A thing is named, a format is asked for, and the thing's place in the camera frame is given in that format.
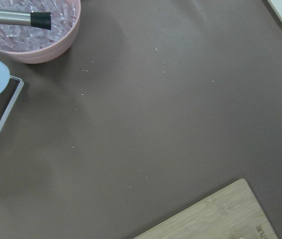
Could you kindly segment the bamboo cutting board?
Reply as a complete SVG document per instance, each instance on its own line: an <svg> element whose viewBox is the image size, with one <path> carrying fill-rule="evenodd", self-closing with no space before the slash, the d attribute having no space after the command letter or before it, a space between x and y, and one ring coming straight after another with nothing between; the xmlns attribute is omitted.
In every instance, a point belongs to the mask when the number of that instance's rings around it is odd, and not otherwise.
<svg viewBox="0 0 282 239"><path fill-rule="evenodd" d="M245 179L239 179L138 235L139 239L276 239Z"/></svg>

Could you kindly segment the metal muddler black tip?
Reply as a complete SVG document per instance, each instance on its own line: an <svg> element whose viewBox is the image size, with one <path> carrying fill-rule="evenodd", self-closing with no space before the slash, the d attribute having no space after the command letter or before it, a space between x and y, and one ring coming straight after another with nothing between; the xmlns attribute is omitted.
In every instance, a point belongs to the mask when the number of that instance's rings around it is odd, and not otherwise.
<svg viewBox="0 0 282 239"><path fill-rule="evenodd" d="M51 13L0 9L0 24L31 26L51 30Z"/></svg>

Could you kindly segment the pink bowl of ice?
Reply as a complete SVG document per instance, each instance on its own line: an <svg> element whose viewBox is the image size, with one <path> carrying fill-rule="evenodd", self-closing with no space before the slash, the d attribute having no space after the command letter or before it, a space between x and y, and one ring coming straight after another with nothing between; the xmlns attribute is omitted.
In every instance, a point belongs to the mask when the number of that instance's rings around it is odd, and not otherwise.
<svg viewBox="0 0 282 239"><path fill-rule="evenodd" d="M71 47L79 30L79 0L0 0L0 9L51 14L50 30L0 24L0 53L20 63L56 59Z"/></svg>

